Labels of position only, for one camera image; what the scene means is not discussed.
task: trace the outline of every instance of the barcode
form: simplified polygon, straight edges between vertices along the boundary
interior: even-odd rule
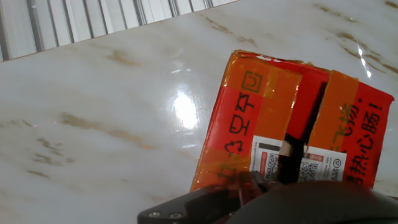
[[[315,180],[317,174],[318,164],[312,162],[302,162],[300,165],[300,179],[299,181]]]
[[[275,180],[276,179],[276,170],[278,169],[278,154],[271,153],[268,159],[268,168],[266,179]]]

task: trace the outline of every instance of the white label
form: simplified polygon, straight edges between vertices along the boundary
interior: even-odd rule
[[[253,137],[250,171],[258,171],[266,180],[275,181],[282,141]]]
[[[308,147],[300,165],[298,181],[343,180],[347,154]]]

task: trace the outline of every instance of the qr code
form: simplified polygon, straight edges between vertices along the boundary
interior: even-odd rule
[[[302,162],[300,165],[300,181],[315,180],[318,164],[311,162]]]
[[[331,171],[331,179],[337,180],[337,176],[338,176],[338,169],[333,168],[333,170]]]
[[[275,180],[276,179],[276,170],[278,169],[278,154],[271,153],[268,159],[268,168],[267,168],[267,180]]]

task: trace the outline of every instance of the screw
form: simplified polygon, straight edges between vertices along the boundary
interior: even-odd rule
[[[148,214],[148,216],[151,218],[158,217],[159,215],[160,215],[160,212],[151,212],[150,214]]]
[[[182,217],[182,214],[179,212],[175,212],[170,215],[170,218],[181,218],[181,217]]]

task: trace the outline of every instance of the marble surface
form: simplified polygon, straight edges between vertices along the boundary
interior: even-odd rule
[[[230,53],[398,100],[398,2],[241,0],[0,63],[0,223],[135,223],[188,192]],[[375,189],[398,196],[398,103]]]

